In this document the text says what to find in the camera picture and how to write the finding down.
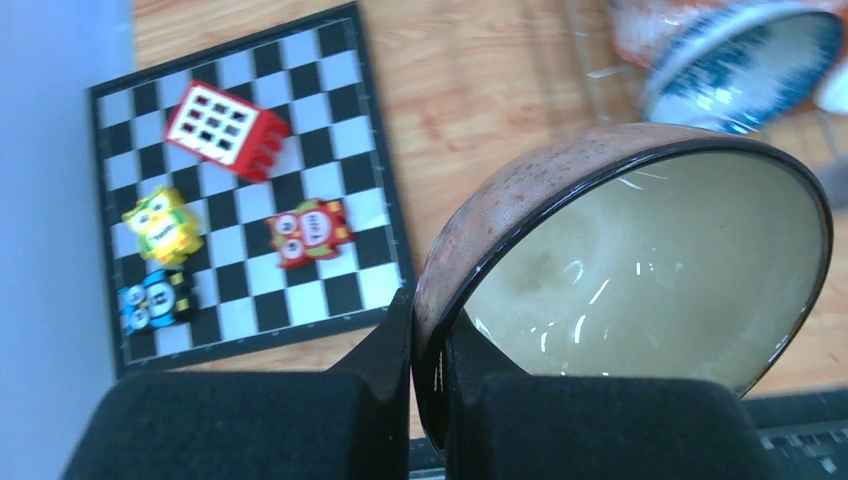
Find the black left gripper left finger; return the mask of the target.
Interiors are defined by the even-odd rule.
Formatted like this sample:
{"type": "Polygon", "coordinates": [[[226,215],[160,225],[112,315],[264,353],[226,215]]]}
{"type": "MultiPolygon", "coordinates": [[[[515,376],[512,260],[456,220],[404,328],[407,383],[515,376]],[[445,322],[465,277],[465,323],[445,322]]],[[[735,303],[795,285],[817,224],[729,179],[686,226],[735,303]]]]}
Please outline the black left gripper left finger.
{"type": "Polygon", "coordinates": [[[313,372],[157,372],[119,381],[67,479],[404,479],[411,297],[313,372]]]}

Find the steel two-tier dish rack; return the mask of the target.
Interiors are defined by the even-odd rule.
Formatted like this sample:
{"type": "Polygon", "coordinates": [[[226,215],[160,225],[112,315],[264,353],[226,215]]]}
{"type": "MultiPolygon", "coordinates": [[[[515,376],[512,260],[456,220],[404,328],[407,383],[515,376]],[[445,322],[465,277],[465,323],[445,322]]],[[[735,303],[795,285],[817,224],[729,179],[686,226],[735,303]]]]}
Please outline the steel two-tier dish rack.
{"type": "MultiPolygon", "coordinates": [[[[608,125],[640,117],[638,97],[644,70],[622,60],[613,48],[607,1],[566,1],[564,21],[579,67],[579,83],[592,122],[608,125]]],[[[793,112],[750,133],[806,162],[837,204],[847,202],[847,118],[807,101],[793,112]]]]}

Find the blue floral bowl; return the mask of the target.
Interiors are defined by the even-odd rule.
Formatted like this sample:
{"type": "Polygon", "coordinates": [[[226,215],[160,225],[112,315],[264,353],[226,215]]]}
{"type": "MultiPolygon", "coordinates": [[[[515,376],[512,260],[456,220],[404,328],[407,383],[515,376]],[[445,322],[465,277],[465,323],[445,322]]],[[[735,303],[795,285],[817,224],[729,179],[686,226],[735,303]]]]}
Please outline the blue floral bowl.
{"type": "Polygon", "coordinates": [[[845,25],[805,1],[746,1],[701,15],[645,78],[641,118],[745,135],[801,104],[840,57],[845,25]]]}

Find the brown speckled bowl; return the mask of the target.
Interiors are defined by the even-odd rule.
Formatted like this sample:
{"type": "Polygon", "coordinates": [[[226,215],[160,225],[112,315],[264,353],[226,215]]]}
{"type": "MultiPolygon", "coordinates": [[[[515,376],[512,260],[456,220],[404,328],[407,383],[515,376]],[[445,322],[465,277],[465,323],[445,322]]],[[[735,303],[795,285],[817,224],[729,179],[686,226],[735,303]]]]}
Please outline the brown speckled bowl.
{"type": "Polygon", "coordinates": [[[629,123],[534,148],[469,196],[426,257],[413,307],[422,426],[444,446],[455,325],[532,375],[744,395],[810,316],[833,237],[821,178],[748,137],[629,123]]]}

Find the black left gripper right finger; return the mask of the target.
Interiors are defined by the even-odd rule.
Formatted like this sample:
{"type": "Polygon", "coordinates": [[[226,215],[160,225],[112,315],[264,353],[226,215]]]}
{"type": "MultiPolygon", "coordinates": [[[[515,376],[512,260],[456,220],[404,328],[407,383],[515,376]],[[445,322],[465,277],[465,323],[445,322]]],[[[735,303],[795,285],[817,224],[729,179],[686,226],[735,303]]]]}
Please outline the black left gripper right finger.
{"type": "Polygon", "coordinates": [[[457,318],[443,363],[451,479],[778,479],[736,396],[710,382],[532,376],[457,318]]]}

